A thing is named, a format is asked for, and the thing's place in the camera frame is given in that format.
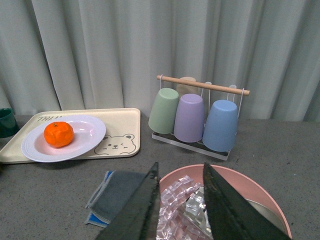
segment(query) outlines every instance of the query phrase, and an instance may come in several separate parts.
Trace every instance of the green cup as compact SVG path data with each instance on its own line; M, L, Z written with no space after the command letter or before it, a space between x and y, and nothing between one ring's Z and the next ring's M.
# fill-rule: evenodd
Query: green cup
M170 134L175 128L179 93L171 88L162 88L156 95L149 118L149 127L159 134Z
M0 109L0 139L15 135L19 126L11 108Z

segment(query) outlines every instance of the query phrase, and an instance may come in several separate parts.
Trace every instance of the blue towel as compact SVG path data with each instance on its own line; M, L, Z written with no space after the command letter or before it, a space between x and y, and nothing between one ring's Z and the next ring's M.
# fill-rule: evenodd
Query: blue towel
M90 209L84 222L105 228L117 216L131 195L145 178L144 173L107 171L98 188L89 199Z

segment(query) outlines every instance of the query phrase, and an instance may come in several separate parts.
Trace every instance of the gray countertop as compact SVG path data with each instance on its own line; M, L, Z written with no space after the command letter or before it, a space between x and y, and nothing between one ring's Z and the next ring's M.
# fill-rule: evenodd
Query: gray countertop
M16 116L23 126L31 116ZM193 164L236 170L261 185L282 209L295 240L320 239L320 123L240 120L227 161L151 138L141 116L139 152L127 158L2 165L0 239L93 240L101 230L85 225L84 208L106 171L146 173L159 162L160 176ZM10 138L0 138L0 148Z

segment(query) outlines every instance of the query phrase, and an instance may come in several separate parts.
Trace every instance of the beige tray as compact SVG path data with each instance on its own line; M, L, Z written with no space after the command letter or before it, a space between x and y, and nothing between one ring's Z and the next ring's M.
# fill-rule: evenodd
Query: beige tray
M94 110L46 111L34 115L20 131L0 151L3 164L35 163L21 152L21 144L27 134L49 120L70 115L90 115L105 123L105 138L92 150L73 159L125 158L136 154L140 149L140 111L136 108L111 108ZM106 146L122 144L125 150L105 150Z

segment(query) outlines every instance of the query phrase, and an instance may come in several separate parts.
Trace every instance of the clear acrylic base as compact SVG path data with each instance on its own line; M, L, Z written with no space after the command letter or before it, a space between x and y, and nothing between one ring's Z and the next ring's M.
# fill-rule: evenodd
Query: clear acrylic base
M184 149L188 149L200 154L204 154L210 157L214 157L216 159L220 160L228 160L230 151L225 151L225 152L218 152L218 151L213 151L209 148L207 148L201 141L198 142L192 142L192 143L187 143L178 140L173 134L160 134L157 132L152 133L152 138L167 144L172 144Z

